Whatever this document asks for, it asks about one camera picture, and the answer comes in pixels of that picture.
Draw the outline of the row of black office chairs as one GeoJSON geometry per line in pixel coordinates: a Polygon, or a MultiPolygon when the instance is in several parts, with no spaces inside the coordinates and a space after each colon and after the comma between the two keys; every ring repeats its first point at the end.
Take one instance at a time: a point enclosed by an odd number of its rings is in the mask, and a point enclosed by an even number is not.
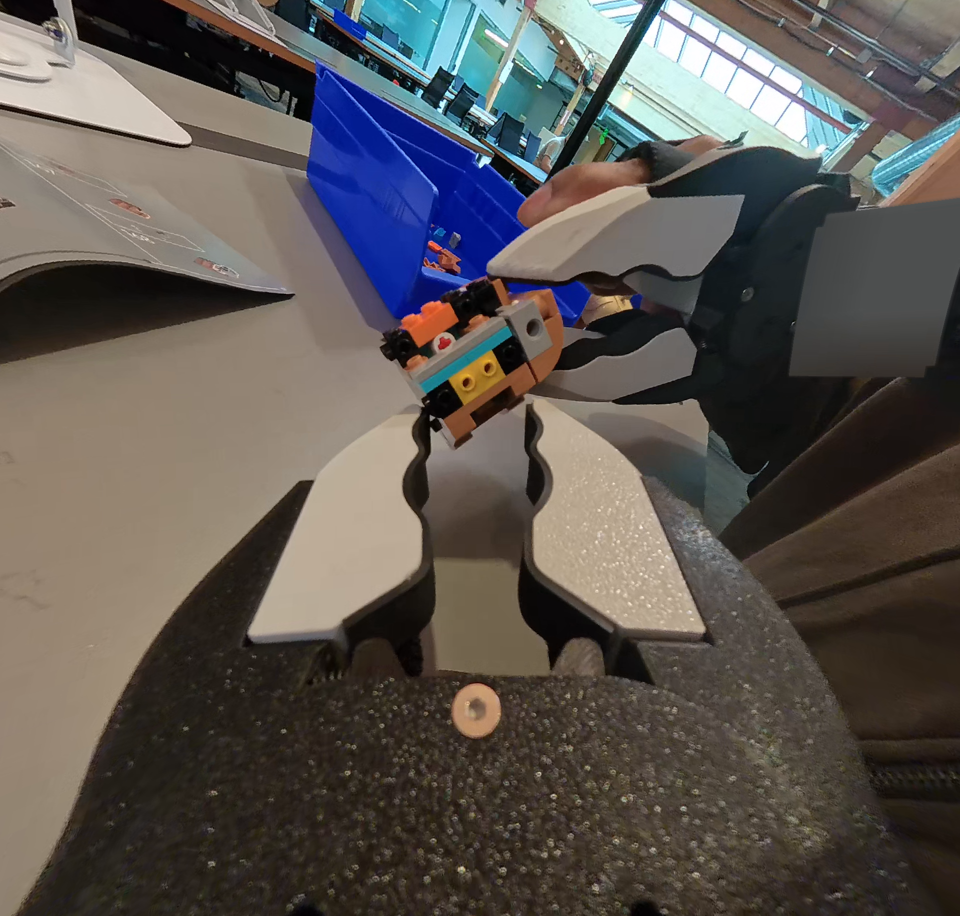
{"type": "Polygon", "coordinates": [[[522,160],[532,162],[536,158],[539,139],[525,129],[521,120],[505,111],[491,116],[485,99],[462,77],[440,67],[419,96],[441,117],[471,136],[522,160]]]}

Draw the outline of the spiral duct behind glass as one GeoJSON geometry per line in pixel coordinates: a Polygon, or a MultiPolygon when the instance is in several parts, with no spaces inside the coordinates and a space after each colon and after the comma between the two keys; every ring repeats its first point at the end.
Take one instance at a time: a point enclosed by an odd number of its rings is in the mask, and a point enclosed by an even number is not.
{"type": "Polygon", "coordinates": [[[883,198],[891,196],[903,182],[959,131],[959,115],[943,122],[921,139],[882,159],[872,170],[870,183],[883,198]]]}

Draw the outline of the pile of loose bricks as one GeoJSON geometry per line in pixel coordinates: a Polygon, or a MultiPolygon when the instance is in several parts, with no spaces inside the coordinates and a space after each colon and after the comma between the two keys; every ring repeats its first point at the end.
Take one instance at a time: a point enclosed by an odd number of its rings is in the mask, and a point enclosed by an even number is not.
{"type": "Polygon", "coordinates": [[[426,255],[421,264],[426,269],[459,275],[462,273],[461,258],[450,247],[444,246],[434,238],[434,236],[443,237],[445,234],[446,231],[441,228],[431,233],[431,238],[426,243],[426,255]]]}

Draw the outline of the grey instruction booklet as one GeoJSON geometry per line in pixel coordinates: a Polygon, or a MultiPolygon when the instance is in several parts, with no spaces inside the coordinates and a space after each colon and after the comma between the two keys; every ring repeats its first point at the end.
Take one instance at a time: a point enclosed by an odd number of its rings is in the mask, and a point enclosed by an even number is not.
{"type": "Polygon", "coordinates": [[[294,296],[156,190],[117,184],[6,139],[1,197],[2,290],[35,274],[106,266],[294,296]]]}

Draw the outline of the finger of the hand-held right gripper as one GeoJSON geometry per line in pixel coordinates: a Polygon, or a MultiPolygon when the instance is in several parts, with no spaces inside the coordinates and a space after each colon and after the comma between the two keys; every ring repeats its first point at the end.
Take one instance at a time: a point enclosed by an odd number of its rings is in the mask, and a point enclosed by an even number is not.
{"type": "Polygon", "coordinates": [[[567,284],[652,270],[673,281],[698,277],[733,236],[742,195],[658,198],[620,187],[530,227],[486,264],[490,277],[567,284]]]}
{"type": "Polygon", "coordinates": [[[687,378],[697,349],[681,316],[624,310],[584,329],[564,330],[556,368],[539,396],[616,402],[687,378]]]}

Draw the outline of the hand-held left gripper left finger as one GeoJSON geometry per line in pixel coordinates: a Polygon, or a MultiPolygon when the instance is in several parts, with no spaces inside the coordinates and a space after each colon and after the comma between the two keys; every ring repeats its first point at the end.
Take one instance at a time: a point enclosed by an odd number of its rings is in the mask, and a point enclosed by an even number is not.
{"type": "Polygon", "coordinates": [[[436,605],[424,515],[430,437],[426,412],[410,406],[323,467],[249,625],[251,643],[399,646],[420,635],[436,605]]]}

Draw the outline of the blue plastic bin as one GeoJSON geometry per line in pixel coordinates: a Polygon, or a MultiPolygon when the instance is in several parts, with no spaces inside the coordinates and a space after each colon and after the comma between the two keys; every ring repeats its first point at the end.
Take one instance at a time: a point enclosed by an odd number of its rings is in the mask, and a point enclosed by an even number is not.
{"type": "Polygon", "coordinates": [[[316,65],[307,178],[390,314],[484,276],[522,234],[522,193],[474,152],[316,65]],[[461,258],[462,273],[426,269],[426,243],[461,258]]]}

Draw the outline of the brown background desk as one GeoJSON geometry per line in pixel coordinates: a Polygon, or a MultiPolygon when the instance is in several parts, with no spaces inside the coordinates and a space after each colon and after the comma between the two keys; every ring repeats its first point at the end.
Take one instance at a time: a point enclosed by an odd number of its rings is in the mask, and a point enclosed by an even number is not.
{"type": "Polygon", "coordinates": [[[312,110],[316,65],[321,63],[393,107],[438,130],[483,158],[491,148],[427,106],[408,89],[395,85],[291,23],[267,12],[273,35],[245,25],[219,9],[226,0],[94,0],[101,18],[149,45],[173,50],[194,61],[212,62],[288,93],[294,117],[312,110]]]}

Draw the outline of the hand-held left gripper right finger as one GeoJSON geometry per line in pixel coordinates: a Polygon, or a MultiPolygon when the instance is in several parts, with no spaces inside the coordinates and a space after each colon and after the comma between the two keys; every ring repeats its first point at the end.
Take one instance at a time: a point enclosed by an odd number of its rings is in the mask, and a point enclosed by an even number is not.
{"type": "Polygon", "coordinates": [[[524,566],[548,600],[612,639],[700,642],[695,600],[641,472],[543,398],[526,406],[524,566]]]}

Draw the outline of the person's right hand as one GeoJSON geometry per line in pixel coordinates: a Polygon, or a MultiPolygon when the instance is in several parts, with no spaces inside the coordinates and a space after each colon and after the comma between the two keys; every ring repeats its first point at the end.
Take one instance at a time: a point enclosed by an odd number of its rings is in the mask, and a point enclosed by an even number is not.
{"type": "Polygon", "coordinates": [[[616,162],[568,166],[548,178],[522,203],[518,220],[522,226],[530,228],[607,191],[649,185],[724,145],[723,141],[709,135],[682,141],[642,142],[622,154],[616,162]]]}

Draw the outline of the clear acrylic stand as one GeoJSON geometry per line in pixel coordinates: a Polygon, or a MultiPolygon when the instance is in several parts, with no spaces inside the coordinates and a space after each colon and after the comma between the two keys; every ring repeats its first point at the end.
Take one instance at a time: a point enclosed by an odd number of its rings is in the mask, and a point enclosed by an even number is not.
{"type": "Polygon", "coordinates": [[[77,24],[72,0],[53,0],[54,15],[43,24],[53,41],[59,65],[72,69],[76,65],[77,24]]]}

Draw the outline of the person's brown jacket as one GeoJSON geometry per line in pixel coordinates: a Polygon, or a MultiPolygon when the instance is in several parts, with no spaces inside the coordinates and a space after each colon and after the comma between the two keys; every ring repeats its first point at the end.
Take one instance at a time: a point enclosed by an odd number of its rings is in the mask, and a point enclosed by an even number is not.
{"type": "Polygon", "coordinates": [[[958,377],[859,385],[721,540],[816,659],[911,869],[958,914],[958,377]]]}

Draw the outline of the colourful toy brick build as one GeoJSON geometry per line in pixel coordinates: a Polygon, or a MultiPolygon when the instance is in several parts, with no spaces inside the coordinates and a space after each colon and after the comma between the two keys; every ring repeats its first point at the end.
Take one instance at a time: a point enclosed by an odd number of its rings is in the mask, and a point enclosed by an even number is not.
{"type": "Polygon", "coordinates": [[[517,294],[483,277],[405,316],[383,334],[380,351],[455,449],[522,405],[556,369],[565,336],[560,312],[548,289],[517,294]]]}

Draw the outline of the grey desk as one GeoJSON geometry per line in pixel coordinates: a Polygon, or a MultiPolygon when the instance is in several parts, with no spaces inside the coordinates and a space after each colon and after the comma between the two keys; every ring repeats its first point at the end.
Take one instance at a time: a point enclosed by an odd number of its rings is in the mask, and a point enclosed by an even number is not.
{"type": "Polygon", "coordinates": [[[2,292],[3,914],[171,614],[294,483],[410,401],[377,352],[389,312],[306,178],[308,127],[112,62],[198,145],[12,112],[2,138],[156,191],[295,292],[106,272],[2,292]]]}

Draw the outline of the white tablet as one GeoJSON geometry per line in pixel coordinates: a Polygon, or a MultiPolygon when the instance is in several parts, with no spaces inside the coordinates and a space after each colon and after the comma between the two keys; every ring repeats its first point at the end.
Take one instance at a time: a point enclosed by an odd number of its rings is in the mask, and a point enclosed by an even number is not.
{"type": "Polygon", "coordinates": [[[191,136],[100,58],[76,46],[59,65],[42,27],[1,15],[1,107],[71,125],[186,148],[191,136]]]}

